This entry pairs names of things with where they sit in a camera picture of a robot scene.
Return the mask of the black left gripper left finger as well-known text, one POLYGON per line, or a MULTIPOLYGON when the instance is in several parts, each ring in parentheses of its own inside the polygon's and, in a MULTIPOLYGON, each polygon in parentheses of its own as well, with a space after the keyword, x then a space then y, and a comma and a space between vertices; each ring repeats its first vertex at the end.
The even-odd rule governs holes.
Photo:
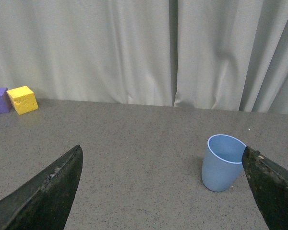
POLYGON ((0 200, 0 230, 65 228, 83 168, 80 145, 0 200))

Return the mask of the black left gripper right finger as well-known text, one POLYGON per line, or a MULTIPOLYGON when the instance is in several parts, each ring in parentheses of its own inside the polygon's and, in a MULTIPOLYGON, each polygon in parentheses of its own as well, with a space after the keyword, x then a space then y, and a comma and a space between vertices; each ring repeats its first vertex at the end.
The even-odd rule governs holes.
POLYGON ((270 230, 288 230, 288 170, 246 147, 242 165, 254 200, 270 230))

